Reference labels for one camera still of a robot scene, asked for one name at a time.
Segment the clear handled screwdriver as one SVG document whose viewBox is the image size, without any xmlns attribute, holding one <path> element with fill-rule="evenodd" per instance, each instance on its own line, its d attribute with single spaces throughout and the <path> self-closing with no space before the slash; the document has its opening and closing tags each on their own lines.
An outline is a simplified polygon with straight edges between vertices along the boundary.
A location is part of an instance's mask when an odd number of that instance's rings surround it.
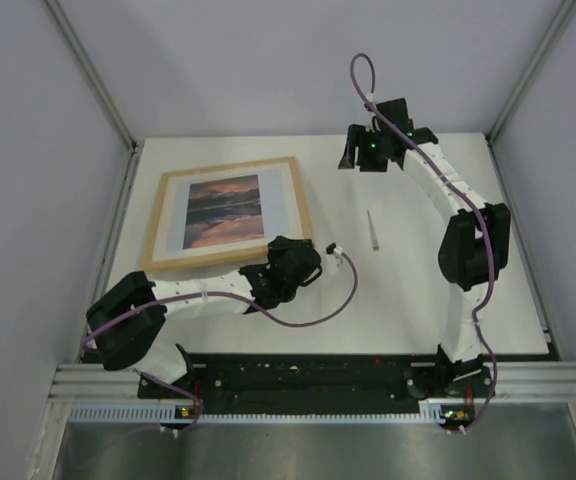
<svg viewBox="0 0 576 480">
<path fill-rule="evenodd" d="M 367 214 L 367 221 L 368 221 L 368 228 L 369 228 L 369 237 L 371 242 L 371 247 L 374 251 L 378 251 L 380 249 L 379 241 L 377 238 L 374 222 L 372 219 L 371 212 L 369 210 L 366 211 Z"/>
</svg>

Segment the wooden picture frame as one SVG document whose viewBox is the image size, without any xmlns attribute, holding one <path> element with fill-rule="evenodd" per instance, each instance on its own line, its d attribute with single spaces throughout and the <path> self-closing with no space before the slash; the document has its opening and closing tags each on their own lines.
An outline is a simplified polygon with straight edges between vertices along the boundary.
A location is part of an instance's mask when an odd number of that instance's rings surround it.
<svg viewBox="0 0 576 480">
<path fill-rule="evenodd" d="M 257 174 L 264 237 L 184 249 L 189 188 L 193 183 Z M 260 258 L 277 236 L 313 239 L 298 161 L 294 157 L 169 171 L 161 175 L 142 250 L 141 268 L 172 271 Z"/>
</svg>

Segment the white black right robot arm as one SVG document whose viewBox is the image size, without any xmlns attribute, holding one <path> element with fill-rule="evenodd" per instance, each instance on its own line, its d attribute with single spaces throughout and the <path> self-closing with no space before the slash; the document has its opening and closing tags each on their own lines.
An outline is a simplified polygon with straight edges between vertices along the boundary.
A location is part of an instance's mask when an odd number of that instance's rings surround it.
<svg viewBox="0 0 576 480">
<path fill-rule="evenodd" d="M 508 263 L 511 214 L 504 203 L 486 201 L 461 178 L 435 134 L 414 126 L 405 99 L 365 107 L 372 118 L 367 125 L 349 126 L 340 168 L 385 172 L 396 164 L 445 224 L 437 259 L 449 284 L 447 320 L 433 370 L 409 377 L 409 391 L 419 398 L 455 396 L 482 374 L 484 356 L 492 351 L 480 316 Z"/>
</svg>

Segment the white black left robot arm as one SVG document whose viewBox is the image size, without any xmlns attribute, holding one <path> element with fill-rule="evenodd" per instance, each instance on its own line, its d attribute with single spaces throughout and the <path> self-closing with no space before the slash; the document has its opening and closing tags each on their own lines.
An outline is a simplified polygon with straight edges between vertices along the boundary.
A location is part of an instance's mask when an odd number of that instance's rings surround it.
<svg viewBox="0 0 576 480">
<path fill-rule="evenodd" d="M 181 341 L 168 331 L 172 323 L 268 313 L 322 273 L 312 241 L 283 236 L 269 243 L 266 262 L 219 276 L 166 281 L 134 271 L 88 309 L 89 340 L 105 370 L 134 369 L 160 379 L 171 395 L 184 396 L 195 374 Z"/>
</svg>

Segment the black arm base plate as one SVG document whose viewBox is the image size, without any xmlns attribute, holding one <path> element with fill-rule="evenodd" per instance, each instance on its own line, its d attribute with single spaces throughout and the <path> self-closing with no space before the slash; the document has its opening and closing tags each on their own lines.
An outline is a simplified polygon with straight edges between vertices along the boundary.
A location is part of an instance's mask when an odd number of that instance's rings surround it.
<svg viewBox="0 0 576 480">
<path fill-rule="evenodd" d="M 189 373 L 174 385 L 213 407 L 219 400 L 257 400 L 277 394 L 291 405 L 297 398 L 333 402 L 383 393 L 395 401 L 432 397 L 470 402 L 495 390 L 496 374 L 486 357 L 451 363 L 446 354 L 198 354 L 187 357 Z"/>
</svg>

